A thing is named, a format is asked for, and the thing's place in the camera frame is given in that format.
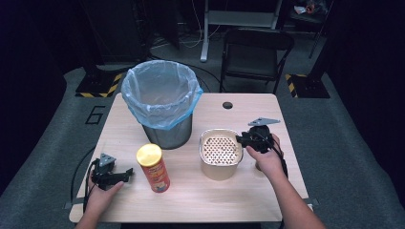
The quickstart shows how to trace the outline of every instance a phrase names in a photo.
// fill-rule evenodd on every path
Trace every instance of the perforated metal container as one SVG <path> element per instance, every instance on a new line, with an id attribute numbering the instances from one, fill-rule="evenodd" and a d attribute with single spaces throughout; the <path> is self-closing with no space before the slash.
<path id="1" fill-rule="evenodd" d="M 241 143 L 236 141 L 238 133 L 227 129 L 213 129 L 202 133 L 200 156 L 203 173 L 214 180 L 224 180 L 235 174 L 244 157 Z"/>

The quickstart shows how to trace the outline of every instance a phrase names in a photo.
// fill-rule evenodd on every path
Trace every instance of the chair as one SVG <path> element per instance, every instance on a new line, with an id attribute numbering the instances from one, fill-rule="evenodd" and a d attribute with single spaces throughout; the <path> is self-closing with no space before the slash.
<path id="1" fill-rule="evenodd" d="M 276 94 L 280 76 L 294 39 L 283 31 L 237 28 L 224 36 L 220 93 L 226 76 L 275 81 Z M 277 52 L 282 58 L 278 61 Z"/>
<path id="2" fill-rule="evenodd" d="M 321 37 L 322 33 L 324 32 L 324 28 L 325 28 L 325 24 L 329 18 L 330 15 L 330 10 L 333 7 L 333 2 L 334 0 L 330 1 L 330 4 L 328 6 L 328 12 L 326 14 L 308 14 L 306 12 L 298 14 L 295 10 L 294 10 L 294 6 L 290 5 L 288 12 L 287 12 L 287 17 L 285 20 L 289 20 L 289 21 L 293 21 L 295 23 L 300 23 L 302 25 L 306 25 L 306 26 L 310 26 L 313 28 L 317 29 L 317 32 L 314 36 L 314 43 L 312 46 L 312 49 L 310 51 L 309 54 L 309 59 L 312 58 L 313 52 L 315 51 L 316 45 L 318 44 L 319 38 Z"/>

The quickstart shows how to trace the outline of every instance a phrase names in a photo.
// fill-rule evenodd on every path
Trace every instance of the plastic trash bag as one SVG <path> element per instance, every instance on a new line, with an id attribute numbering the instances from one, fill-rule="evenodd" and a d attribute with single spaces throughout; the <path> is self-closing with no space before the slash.
<path id="1" fill-rule="evenodd" d="M 152 60 L 128 71 L 121 93 L 140 124 L 170 130 L 193 113 L 203 89 L 187 66 Z"/>

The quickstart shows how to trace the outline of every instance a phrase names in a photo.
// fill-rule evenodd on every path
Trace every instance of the pringles can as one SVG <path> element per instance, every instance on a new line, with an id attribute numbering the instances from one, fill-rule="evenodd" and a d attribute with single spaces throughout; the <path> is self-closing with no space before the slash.
<path id="1" fill-rule="evenodd" d="M 169 188 L 170 179 L 158 145 L 145 144 L 140 147 L 137 152 L 137 161 L 154 192 L 163 193 Z"/>

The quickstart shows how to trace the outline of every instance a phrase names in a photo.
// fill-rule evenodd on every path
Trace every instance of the wooden table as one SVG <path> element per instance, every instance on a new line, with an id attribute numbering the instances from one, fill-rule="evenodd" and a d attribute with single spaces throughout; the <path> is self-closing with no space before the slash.
<path id="1" fill-rule="evenodd" d="M 223 108 L 231 102 L 233 108 Z M 101 153 L 117 159 L 114 173 L 134 168 L 135 174 L 116 195 L 101 221 L 109 222 L 250 222 L 280 221 L 280 208 L 270 182 L 255 168 L 244 149 L 244 158 L 230 179 L 215 181 L 201 170 L 199 140 L 209 129 L 231 129 L 239 134 L 258 117 L 280 119 L 268 125 L 280 137 L 289 180 L 307 198 L 295 153 L 277 98 L 273 94 L 203 94 L 193 114 L 193 131 L 186 144 L 163 151 L 169 189 L 154 193 L 136 160 L 137 150 L 149 143 L 141 125 L 118 94 L 107 117 L 92 160 Z M 77 197 L 84 197 L 84 178 Z M 74 205 L 70 220 L 78 222 L 82 205 Z"/>

